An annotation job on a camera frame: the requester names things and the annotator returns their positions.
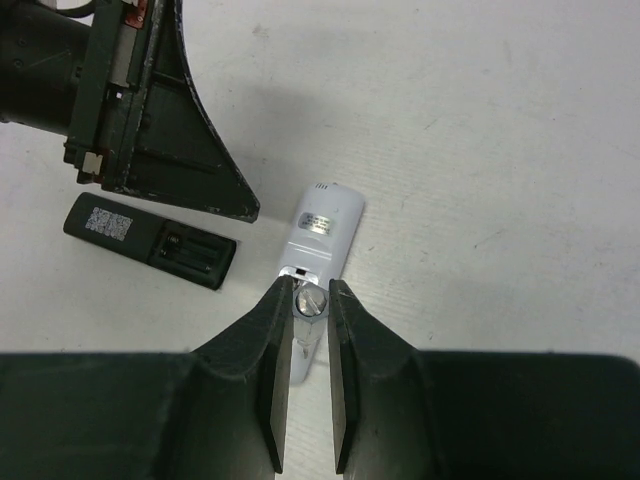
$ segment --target white table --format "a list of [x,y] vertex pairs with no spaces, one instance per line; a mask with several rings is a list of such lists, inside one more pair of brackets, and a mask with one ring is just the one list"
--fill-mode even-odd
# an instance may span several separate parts
[[[640,361],[640,3],[190,0],[202,101],[262,202],[219,293],[65,236],[60,137],[0,126],[0,349],[184,351],[271,284],[298,198],[368,200],[344,278],[422,348]],[[326,340],[283,479],[330,479]]]

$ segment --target cable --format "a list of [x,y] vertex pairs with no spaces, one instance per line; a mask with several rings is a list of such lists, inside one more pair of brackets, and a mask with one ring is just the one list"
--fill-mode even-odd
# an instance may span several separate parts
[[96,0],[89,0],[84,5],[75,8],[56,10],[57,13],[68,18],[84,18],[96,13]]

